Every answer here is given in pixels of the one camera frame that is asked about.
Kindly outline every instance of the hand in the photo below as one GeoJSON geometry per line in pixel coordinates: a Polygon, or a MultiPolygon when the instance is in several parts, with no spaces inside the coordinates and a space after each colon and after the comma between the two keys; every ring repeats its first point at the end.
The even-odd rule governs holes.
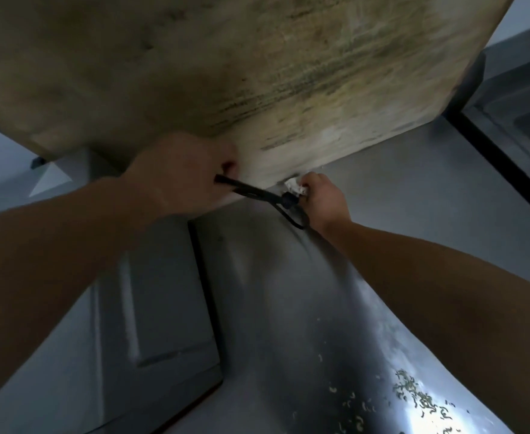
{"type": "Polygon", "coordinates": [[[351,221],[345,195],[327,175],[310,172],[301,178],[300,184],[309,188],[299,204],[309,216],[311,228],[326,237],[328,226],[335,222],[351,221]]]}
{"type": "Polygon", "coordinates": [[[216,174],[238,177],[235,145],[174,132],[140,152],[120,179],[147,197],[159,218],[201,212],[231,192],[213,182],[216,174]]]}

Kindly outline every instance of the bare skin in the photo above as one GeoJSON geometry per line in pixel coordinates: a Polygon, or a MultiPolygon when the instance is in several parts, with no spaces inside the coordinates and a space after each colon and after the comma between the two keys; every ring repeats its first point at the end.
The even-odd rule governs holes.
{"type": "Polygon", "coordinates": [[[323,174],[301,184],[312,228],[462,384],[511,430],[530,433],[530,283],[454,249],[355,224],[323,174]]]}
{"type": "MultiPolygon", "coordinates": [[[[230,192],[213,178],[224,170],[235,178],[236,160],[230,144],[172,134],[120,178],[0,213],[0,387],[149,224],[203,211],[230,192]]],[[[355,224],[325,175],[302,184],[312,228],[466,387],[511,429],[530,432],[530,283],[456,250],[355,224]]]]}

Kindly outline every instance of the stained cutting board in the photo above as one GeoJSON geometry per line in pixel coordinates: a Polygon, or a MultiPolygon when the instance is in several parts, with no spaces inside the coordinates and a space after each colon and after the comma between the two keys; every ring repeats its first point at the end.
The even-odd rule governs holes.
{"type": "Polygon", "coordinates": [[[117,164],[221,135],[269,186],[427,123],[511,0],[0,0],[0,131],[117,164]]]}

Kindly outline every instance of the stainless steel countertop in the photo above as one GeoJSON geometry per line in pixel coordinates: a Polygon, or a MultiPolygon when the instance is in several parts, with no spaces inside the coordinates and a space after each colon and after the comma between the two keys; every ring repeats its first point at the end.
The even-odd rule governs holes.
{"type": "MultiPolygon", "coordinates": [[[[322,171],[355,221],[530,280],[530,206],[442,118],[322,171]]],[[[317,234],[247,200],[196,228],[225,380],[169,433],[509,432],[317,234]]]]}

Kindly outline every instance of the black tool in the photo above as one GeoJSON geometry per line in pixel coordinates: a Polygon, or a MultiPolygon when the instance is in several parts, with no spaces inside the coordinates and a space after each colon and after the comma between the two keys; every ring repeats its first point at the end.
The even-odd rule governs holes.
{"type": "Polygon", "coordinates": [[[285,192],[283,195],[279,196],[270,191],[250,186],[249,184],[237,181],[236,179],[228,178],[225,175],[215,175],[215,183],[228,184],[234,187],[233,192],[241,196],[245,196],[253,200],[265,201],[266,203],[271,204],[285,217],[285,219],[291,223],[293,227],[297,227],[300,230],[304,230],[305,228],[309,227],[309,218],[299,206],[299,197],[293,195],[290,192],[285,192]],[[304,225],[298,224],[285,210],[283,210],[282,207],[285,210],[296,211],[300,215],[304,225]]]}

